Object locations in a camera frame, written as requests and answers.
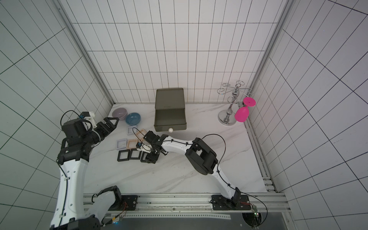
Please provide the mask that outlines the three-drawer storage cabinet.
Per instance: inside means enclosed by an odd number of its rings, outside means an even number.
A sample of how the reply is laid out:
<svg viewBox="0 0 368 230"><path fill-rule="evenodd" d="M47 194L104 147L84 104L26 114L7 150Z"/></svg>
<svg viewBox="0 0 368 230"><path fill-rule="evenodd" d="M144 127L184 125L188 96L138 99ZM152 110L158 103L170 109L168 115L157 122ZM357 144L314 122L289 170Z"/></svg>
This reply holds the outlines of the three-drawer storage cabinet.
<svg viewBox="0 0 368 230"><path fill-rule="evenodd" d="M154 128L157 132L187 129L183 88L165 88L156 91Z"/></svg>

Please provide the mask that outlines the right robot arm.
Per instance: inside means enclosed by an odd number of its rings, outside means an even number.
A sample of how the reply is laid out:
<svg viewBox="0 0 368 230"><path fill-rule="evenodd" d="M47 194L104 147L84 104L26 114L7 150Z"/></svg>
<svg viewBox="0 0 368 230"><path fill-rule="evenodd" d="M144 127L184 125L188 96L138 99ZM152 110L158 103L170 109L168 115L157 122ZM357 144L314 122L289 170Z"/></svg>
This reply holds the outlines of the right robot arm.
<svg viewBox="0 0 368 230"><path fill-rule="evenodd" d="M220 194L229 208L238 206L241 192L233 187L223 174L215 151L207 145L203 139L178 140L169 135L158 136L149 131L136 144L137 150L146 153L145 162L155 164L162 153L164 155L173 152L186 156L193 168L202 175L211 176L220 189Z"/></svg>

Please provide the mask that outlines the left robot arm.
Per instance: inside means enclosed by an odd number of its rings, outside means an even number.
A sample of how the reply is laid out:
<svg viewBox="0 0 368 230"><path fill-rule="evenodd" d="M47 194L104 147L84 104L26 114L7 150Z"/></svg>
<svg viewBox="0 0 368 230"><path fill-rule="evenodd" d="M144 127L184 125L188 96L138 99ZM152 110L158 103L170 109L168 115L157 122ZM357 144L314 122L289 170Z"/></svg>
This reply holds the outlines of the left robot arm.
<svg viewBox="0 0 368 230"><path fill-rule="evenodd" d="M117 128L118 122L118 118L106 117L93 125L89 120L77 118L61 126L66 137L56 160L60 184L50 229L98 230L109 210L124 206L119 188L112 186L100 191L97 200L87 211L83 207L84 180L90 154Z"/></svg>

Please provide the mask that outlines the orange brooch box upper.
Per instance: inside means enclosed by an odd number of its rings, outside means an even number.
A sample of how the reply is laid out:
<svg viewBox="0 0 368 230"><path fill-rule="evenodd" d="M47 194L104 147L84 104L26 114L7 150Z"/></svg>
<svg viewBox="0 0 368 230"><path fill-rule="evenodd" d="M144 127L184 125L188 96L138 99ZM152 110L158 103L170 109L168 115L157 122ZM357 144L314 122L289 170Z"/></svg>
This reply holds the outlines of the orange brooch box upper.
<svg viewBox="0 0 368 230"><path fill-rule="evenodd" d="M138 129L134 129L135 135L138 137L138 139L142 140L144 138L144 136L147 134L147 131L144 129L138 130Z"/></svg>

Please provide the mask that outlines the orange brooch box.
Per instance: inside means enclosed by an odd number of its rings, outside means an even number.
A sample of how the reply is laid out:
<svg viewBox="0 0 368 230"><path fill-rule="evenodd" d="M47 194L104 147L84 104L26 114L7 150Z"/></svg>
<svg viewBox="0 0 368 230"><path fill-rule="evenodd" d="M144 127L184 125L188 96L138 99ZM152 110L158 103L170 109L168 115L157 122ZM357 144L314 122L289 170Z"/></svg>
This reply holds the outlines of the orange brooch box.
<svg viewBox="0 0 368 230"><path fill-rule="evenodd" d="M127 149L135 149L136 145L138 144L139 140L138 139L131 139L127 141Z"/></svg>
<svg viewBox="0 0 368 230"><path fill-rule="evenodd" d="M135 135L138 137L138 139L142 140L144 138L144 136L147 134L147 131L144 129L138 130L138 129L134 129Z"/></svg>

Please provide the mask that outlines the lilac brooch box lower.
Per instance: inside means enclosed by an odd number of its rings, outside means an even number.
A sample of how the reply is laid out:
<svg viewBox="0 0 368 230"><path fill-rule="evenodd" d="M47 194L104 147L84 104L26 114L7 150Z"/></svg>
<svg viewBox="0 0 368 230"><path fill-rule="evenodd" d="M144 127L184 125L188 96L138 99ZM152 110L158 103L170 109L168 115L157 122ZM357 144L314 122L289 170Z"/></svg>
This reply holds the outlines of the lilac brooch box lower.
<svg viewBox="0 0 368 230"><path fill-rule="evenodd" d="M125 150L127 148L127 139L117 140L116 150Z"/></svg>

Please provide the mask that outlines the lilac brooch box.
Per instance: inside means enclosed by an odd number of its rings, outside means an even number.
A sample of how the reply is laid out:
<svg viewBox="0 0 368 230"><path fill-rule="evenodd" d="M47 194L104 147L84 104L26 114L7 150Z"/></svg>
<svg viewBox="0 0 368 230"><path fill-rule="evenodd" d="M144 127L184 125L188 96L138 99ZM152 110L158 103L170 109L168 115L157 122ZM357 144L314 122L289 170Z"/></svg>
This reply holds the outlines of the lilac brooch box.
<svg viewBox="0 0 368 230"><path fill-rule="evenodd" d="M137 128L137 125L135 125L135 126L128 126L127 127L127 135L128 136L130 136L130 135L134 135L135 133L134 133L134 129L136 129Z"/></svg>
<svg viewBox="0 0 368 230"><path fill-rule="evenodd" d="M127 139L117 140L116 150L125 150L127 148Z"/></svg>

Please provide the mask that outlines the orange brooch box left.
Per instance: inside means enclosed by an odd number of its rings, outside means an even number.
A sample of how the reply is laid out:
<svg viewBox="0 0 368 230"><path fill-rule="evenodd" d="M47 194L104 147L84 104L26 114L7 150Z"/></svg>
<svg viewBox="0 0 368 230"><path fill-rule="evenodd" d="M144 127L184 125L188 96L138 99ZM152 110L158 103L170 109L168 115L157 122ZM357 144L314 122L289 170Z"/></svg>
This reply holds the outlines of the orange brooch box left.
<svg viewBox="0 0 368 230"><path fill-rule="evenodd" d="M138 144L139 140L138 139L131 139L127 141L127 149L135 149L136 145Z"/></svg>

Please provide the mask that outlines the lilac brooch box upper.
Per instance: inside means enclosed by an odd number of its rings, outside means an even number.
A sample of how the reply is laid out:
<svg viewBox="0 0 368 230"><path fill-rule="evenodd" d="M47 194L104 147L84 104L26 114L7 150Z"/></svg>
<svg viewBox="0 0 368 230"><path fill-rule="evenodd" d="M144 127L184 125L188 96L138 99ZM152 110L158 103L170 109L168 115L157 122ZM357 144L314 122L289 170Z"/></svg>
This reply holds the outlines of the lilac brooch box upper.
<svg viewBox="0 0 368 230"><path fill-rule="evenodd" d="M137 128L137 125L135 125L135 126L128 126L127 127L127 135L128 136L130 136L130 135L134 135L135 133L134 133L134 129L136 129Z"/></svg>

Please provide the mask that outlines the purple bowl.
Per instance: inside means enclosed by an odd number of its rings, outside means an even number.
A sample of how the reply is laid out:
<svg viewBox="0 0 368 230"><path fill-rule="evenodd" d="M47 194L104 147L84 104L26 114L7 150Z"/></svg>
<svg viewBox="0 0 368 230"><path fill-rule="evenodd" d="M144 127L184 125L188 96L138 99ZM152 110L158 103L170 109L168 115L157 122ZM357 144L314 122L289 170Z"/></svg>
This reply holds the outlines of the purple bowl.
<svg viewBox="0 0 368 230"><path fill-rule="evenodd" d="M121 108L116 108L113 112L112 112L112 117L118 118L120 121L125 120L125 118L127 117L128 112L125 108L121 107Z"/></svg>

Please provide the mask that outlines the blue bowl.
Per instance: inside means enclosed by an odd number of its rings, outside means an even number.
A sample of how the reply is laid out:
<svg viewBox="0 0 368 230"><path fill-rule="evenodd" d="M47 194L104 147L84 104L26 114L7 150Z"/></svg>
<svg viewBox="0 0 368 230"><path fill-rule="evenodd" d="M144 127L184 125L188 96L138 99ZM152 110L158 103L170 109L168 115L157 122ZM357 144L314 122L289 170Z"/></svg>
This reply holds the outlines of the blue bowl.
<svg viewBox="0 0 368 230"><path fill-rule="evenodd" d="M141 121L141 115L139 113L130 113L126 116L125 118L125 122L129 125L129 126L135 126L137 124L139 124Z"/></svg>

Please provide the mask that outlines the silver glass rack stand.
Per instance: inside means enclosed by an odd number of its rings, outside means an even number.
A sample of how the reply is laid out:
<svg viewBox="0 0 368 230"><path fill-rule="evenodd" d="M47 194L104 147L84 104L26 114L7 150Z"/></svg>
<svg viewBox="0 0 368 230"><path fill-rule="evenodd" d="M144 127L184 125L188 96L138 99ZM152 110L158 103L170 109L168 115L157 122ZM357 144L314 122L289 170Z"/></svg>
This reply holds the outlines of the silver glass rack stand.
<svg viewBox="0 0 368 230"><path fill-rule="evenodd" d="M243 107L243 99L245 97L251 97L250 93L245 93L245 90L251 91L251 88L242 88L245 83L241 80L238 80L235 86L231 86L229 83L223 83L222 87L217 90L219 95L225 95L227 93L231 93L231 96L228 98L229 106L227 109L222 110L218 114L218 120L220 123L226 126L232 126L237 121L235 120L235 114L239 108Z"/></svg>

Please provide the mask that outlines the pink plastic wine glass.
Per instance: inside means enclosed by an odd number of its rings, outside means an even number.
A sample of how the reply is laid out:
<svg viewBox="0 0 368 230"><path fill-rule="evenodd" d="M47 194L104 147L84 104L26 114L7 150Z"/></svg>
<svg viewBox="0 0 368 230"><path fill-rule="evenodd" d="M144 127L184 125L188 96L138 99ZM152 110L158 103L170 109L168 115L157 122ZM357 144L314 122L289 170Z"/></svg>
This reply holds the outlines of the pink plastic wine glass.
<svg viewBox="0 0 368 230"><path fill-rule="evenodd" d="M245 97L243 99L243 107L239 108L235 114L235 120L238 122L245 122L249 117L249 107L256 105L256 100L252 97Z"/></svg>

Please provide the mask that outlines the aluminium mounting rail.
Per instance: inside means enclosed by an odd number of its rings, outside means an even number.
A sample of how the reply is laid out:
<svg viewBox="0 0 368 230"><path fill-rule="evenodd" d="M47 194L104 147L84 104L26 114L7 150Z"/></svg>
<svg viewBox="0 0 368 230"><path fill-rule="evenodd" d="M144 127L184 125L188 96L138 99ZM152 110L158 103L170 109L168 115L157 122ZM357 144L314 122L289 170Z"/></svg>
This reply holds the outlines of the aluminium mounting rail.
<svg viewBox="0 0 368 230"><path fill-rule="evenodd" d="M123 218L218 218L230 219L231 213L260 214L262 220L274 213L281 213L286 219L291 218L291 209L282 193L249 194L251 210L216 211L210 203L209 193L171 193L171 194L123 194L138 195L135 211L126 211ZM110 220L121 211L108 211L105 221Z"/></svg>

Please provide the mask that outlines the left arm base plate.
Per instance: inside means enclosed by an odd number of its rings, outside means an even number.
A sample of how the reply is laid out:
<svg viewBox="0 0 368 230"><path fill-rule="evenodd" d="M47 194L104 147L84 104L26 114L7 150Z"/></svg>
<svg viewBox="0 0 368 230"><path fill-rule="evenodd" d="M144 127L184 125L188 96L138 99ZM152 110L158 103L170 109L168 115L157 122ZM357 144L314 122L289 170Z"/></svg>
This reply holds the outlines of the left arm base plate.
<svg viewBox="0 0 368 230"><path fill-rule="evenodd" d="M114 203L113 210L116 211L135 211L138 203L138 195L122 195L121 198L118 198Z"/></svg>

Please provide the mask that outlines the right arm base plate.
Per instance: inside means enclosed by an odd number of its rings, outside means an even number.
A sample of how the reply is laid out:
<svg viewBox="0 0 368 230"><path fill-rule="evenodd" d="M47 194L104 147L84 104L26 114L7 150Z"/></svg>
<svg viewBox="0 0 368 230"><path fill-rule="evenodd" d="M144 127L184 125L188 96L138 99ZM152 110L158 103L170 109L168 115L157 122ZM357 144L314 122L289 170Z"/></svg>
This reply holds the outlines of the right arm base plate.
<svg viewBox="0 0 368 230"><path fill-rule="evenodd" d="M252 205L249 202L247 195L241 195L237 201L227 199L222 195L212 195L210 203L212 209L216 211L229 211L229 210L251 210Z"/></svg>

